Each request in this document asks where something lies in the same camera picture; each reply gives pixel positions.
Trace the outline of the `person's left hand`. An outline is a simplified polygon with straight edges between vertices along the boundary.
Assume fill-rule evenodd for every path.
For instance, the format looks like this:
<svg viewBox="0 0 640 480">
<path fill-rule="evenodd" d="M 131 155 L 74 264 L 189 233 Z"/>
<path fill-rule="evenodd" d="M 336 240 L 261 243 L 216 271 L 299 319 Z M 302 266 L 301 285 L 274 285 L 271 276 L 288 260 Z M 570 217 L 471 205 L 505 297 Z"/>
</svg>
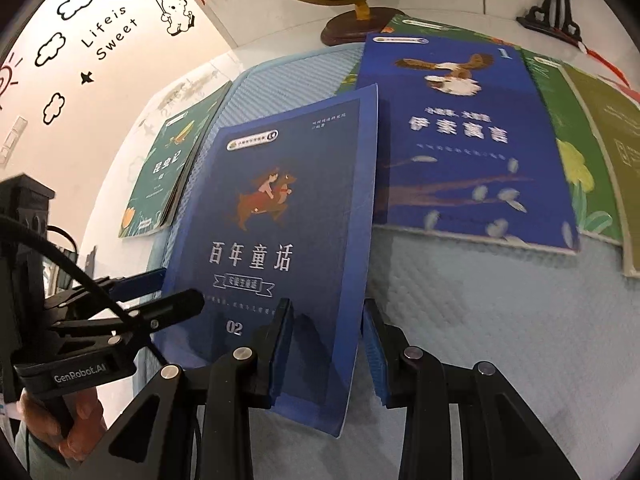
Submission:
<svg viewBox="0 0 640 480">
<path fill-rule="evenodd" d="M 60 422 L 26 390 L 22 391 L 18 410 L 26 428 L 40 441 L 55 448 L 66 460 L 83 462 L 107 432 L 103 405 L 96 387 L 76 393 L 74 424 L 63 437 Z"/>
</svg>

